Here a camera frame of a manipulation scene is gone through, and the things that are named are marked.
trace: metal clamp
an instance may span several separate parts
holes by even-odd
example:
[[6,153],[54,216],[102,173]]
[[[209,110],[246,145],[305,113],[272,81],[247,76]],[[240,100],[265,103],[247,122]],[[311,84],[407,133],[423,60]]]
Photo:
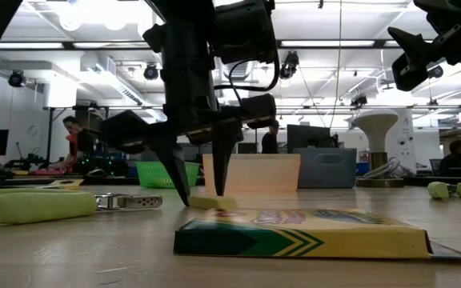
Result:
[[141,210],[158,208],[163,204],[161,196],[140,196],[129,194],[108,193],[95,195],[97,211]]

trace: green basket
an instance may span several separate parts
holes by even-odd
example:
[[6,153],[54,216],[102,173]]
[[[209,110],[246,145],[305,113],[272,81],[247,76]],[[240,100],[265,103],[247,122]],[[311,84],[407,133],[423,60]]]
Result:
[[[184,164],[188,176],[188,184],[190,187],[195,186],[200,164],[189,162]],[[161,162],[136,162],[136,169],[138,170],[138,179],[140,180],[141,187],[175,188],[172,179]]]

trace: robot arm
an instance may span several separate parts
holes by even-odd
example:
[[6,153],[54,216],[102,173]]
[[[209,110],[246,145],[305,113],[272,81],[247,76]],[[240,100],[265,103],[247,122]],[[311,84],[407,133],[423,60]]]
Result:
[[405,51],[392,65],[396,86],[402,91],[424,82],[432,62],[441,58],[450,65],[461,62],[461,0],[414,0],[414,4],[427,12],[427,20],[439,36],[426,43],[422,35],[389,27],[389,34]]
[[[244,0],[216,8],[211,0],[147,2],[165,21],[146,31],[143,39],[162,55],[163,112],[168,120],[149,124],[128,110],[105,120],[100,130],[108,144],[126,153],[141,153],[146,146],[154,150],[188,206],[190,187],[179,135],[186,135],[194,145],[212,142],[216,192],[223,195],[231,152],[243,140],[243,124],[256,129],[275,120],[275,99],[270,94],[245,98],[240,106],[220,106],[214,96],[217,89],[268,91],[275,87],[280,70],[271,23],[275,2]],[[214,57],[224,64],[274,62],[274,80],[265,88],[213,87]]]

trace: man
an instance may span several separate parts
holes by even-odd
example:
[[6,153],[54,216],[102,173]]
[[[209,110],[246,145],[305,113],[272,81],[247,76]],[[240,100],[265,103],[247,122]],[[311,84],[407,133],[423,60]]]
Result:
[[94,139],[88,130],[83,129],[76,117],[68,116],[63,119],[63,125],[69,132],[66,137],[69,140],[69,154],[64,162],[64,167],[72,167],[78,159],[94,153]]
[[461,177],[461,140],[453,141],[449,145],[451,154],[440,162],[439,176]]
[[277,134],[279,133],[279,122],[275,120],[270,130],[263,136],[263,154],[278,154],[279,144],[277,143]]

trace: table surface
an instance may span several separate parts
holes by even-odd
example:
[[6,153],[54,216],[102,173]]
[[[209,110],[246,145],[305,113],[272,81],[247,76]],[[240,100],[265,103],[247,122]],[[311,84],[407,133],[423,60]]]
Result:
[[[461,287],[461,263],[175,256],[174,232],[203,210],[174,190],[85,186],[98,194],[161,194],[157,210],[0,226],[0,287]],[[419,226],[461,250],[461,199],[424,188],[313,190],[239,195],[243,208],[358,207]]]

